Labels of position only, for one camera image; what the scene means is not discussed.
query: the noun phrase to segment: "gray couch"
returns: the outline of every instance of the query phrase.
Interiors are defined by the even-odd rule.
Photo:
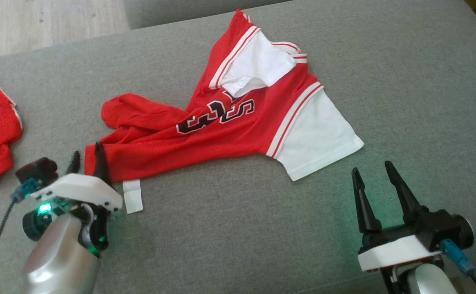
[[[144,211],[110,223],[96,293],[382,293],[357,262],[350,171],[360,169],[383,225],[396,225],[384,160],[421,203],[466,216],[476,233],[476,17],[465,2],[294,0],[246,13],[309,54],[365,147],[297,182],[265,156],[142,180]],[[14,167],[47,156],[63,168],[110,132],[100,108],[116,95],[185,107],[231,15],[0,57],[0,86],[24,123]],[[0,219],[17,185],[13,171],[1,177]],[[17,205],[6,225],[0,293],[19,289],[35,245],[21,217],[33,208]],[[476,242],[467,253],[476,266]]]

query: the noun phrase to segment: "light wood floor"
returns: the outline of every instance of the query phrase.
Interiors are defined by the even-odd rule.
[[[0,0],[0,56],[128,30],[123,0]]]

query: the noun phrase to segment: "silver robot arm casing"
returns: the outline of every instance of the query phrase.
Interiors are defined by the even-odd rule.
[[[22,270],[23,293],[92,293],[100,261],[78,242],[81,226],[70,214],[49,225]]]

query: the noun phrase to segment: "red and white shirt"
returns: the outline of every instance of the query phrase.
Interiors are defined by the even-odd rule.
[[[213,46],[186,110],[124,94],[101,117],[115,129],[100,140],[113,182],[258,153],[298,180],[363,146],[308,72],[306,54],[270,42],[241,11]],[[86,174],[93,169],[90,145]]]

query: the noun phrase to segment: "green led light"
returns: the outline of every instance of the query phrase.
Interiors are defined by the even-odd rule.
[[[40,214],[45,214],[46,212],[50,212],[52,210],[50,203],[44,203],[38,207],[38,212]]]

